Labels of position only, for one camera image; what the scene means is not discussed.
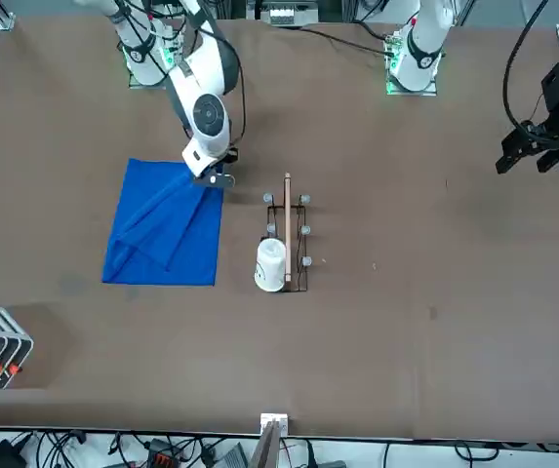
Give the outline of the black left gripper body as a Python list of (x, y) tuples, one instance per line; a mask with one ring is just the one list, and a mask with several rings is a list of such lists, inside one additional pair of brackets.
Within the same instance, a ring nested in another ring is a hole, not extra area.
[(539, 124), (532, 120), (523, 120), (519, 124), (522, 130), (522, 145), (518, 155), (537, 155), (544, 151), (559, 151), (559, 114), (549, 114)]

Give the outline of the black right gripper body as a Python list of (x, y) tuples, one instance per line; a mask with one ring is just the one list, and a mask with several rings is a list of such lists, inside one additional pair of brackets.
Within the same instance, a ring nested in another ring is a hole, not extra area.
[(211, 158), (202, 171), (201, 176), (228, 176), (229, 168), (238, 161), (238, 148), (229, 147), (218, 158)]

